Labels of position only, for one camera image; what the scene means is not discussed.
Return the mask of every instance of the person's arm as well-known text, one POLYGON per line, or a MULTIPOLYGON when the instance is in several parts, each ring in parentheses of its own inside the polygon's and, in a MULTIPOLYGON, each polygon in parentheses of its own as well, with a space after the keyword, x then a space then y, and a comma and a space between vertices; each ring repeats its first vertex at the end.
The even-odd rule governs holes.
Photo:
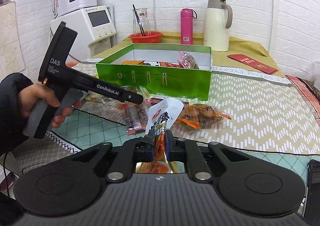
POLYGON ((30 85, 32 81, 21 73, 10 74, 0 83, 0 156, 28 139, 22 134, 27 118, 21 114, 18 93, 30 85))

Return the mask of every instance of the gray ribbed surface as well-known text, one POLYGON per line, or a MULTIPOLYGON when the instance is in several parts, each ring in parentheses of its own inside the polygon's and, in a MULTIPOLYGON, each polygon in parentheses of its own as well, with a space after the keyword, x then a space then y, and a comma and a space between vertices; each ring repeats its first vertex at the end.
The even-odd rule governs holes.
POLYGON ((14 226, 304 226, 296 214, 278 219, 253 218, 225 205, 212 186, 186 174, 134 174, 110 185, 91 207, 62 218, 25 214, 14 226))

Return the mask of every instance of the red bowl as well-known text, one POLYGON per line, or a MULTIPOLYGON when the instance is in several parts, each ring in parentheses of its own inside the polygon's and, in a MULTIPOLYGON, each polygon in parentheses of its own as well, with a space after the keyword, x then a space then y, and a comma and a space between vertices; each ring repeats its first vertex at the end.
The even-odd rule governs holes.
POLYGON ((132 43, 159 43, 162 32, 152 31, 151 35, 142 37, 141 34, 132 34, 129 38, 132 40, 132 43))

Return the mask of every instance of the cardboard box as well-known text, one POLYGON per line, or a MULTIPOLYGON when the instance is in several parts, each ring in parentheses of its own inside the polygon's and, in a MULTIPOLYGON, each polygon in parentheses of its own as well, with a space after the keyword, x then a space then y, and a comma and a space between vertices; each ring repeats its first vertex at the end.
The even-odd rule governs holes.
POLYGON ((100 79, 119 86, 145 86, 151 94, 208 100, 211 48, 181 44, 131 44, 96 64, 100 79), (179 51, 191 54, 200 70, 122 64, 125 60, 177 63, 179 51))

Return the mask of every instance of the cream thermos jug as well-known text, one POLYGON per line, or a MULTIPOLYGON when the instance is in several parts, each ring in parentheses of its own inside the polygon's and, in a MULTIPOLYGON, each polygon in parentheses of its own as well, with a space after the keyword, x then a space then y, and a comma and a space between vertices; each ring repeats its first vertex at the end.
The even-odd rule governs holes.
POLYGON ((226 0, 209 0, 204 21, 203 45, 213 51, 228 51, 232 8, 226 0))

